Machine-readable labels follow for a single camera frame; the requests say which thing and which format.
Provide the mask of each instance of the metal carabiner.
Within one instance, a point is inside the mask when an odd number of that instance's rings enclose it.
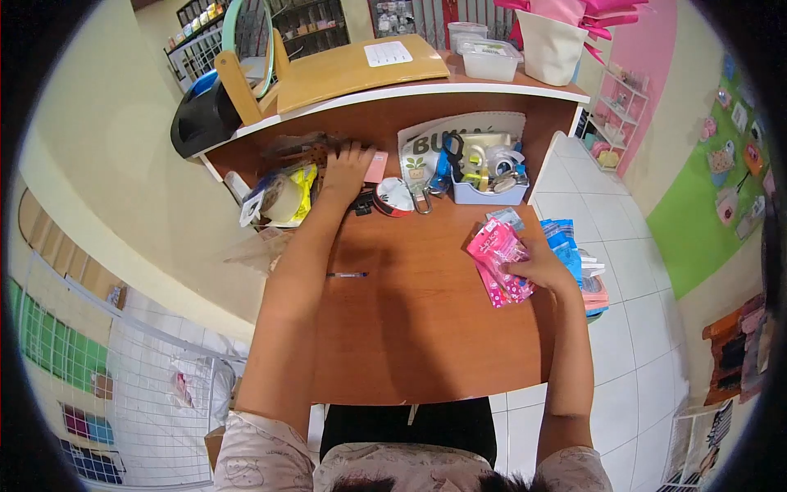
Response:
[[[413,205],[413,207],[415,207],[416,212],[420,213],[421,215],[427,215],[428,213],[432,213],[432,201],[429,199],[429,192],[427,191],[426,188],[421,190],[421,193],[423,194],[423,199],[427,203],[426,210],[422,210],[418,206],[418,198],[416,198],[416,196],[412,193],[412,191],[409,188],[408,188],[408,191],[410,191],[410,198],[412,198],[412,205]]]

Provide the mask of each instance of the person's arm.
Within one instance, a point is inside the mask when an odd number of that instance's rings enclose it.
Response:
[[[315,358],[315,315],[328,256],[375,149],[360,144],[328,156],[323,188],[265,284],[249,360],[235,410],[309,430]]]
[[[536,457],[536,463],[541,463],[567,447],[593,447],[593,358],[585,302],[577,281],[545,243],[523,243],[530,251],[530,260],[509,264],[508,272],[549,289],[556,300],[555,348]]]

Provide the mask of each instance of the wooden desk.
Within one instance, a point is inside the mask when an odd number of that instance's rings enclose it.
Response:
[[[549,87],[518,73],[512,83],[470,79],[461,58],[444,54],[448,79],[348,94],[241,128],[205,157],[218,176],[233,170],[256,183],[270,170],[260,151],[277,135],[326,131],[389,153],[386,176],[400,176],[397,132],[474,111],[527,115],[522,153],[531,187],[556,132],[572,132],[576,86]],[[428,403],[498,394],[547,380],[552,360],[552,297],[494,309],[462,245],[499,206],[433,199],[427,216],[349,216],[329,266],[369,272],[329,279],[318,315],[314,401],[356,405]],[[517,208],[524,234],[544,238],[532,207]]]
[[[427,216],[349,216],[318,315],[314,400],[399,405],[486,396],[546,381],[552,298],[495,309],[462,245],[499,206],[433,200]],[[523,235],[546,241],[533,207]]]

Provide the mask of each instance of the black pants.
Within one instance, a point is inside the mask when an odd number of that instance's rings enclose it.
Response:
[[[331,405],[320,461],[331,448],[348,442],[406,442],[470,451],[494,468],[497,441],[488,398],[419,405],[412,425],[407,425],[409,417],[410,405]]]

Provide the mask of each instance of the cardboard box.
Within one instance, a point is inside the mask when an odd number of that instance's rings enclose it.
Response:
[[[235,386],[232,387],[230,394],[230,410],[235,410],[235,401],[238,399],[238,392],[241,388],[242,377],[238,377],[235,381]],[[221,451],[221,442],[224,440],[225,426],[217,427],[210,431],[205,436],[205,448],[208,450],[208,461],[210,461],[210,468],[216,469],[216,460],[219,458],[219,451]]]
[[[96,398],[112,399],[114,382],[111,377],[94,372],[91,374],[91,382],[93,383],[93,395]]]
[[[216,460],[219,458],[221,442],[224,440],[224,430],[224,426],[217,427],[205,436],[205,448],[208,450],[208,461],[210,461],[211,470],[216,470]]]

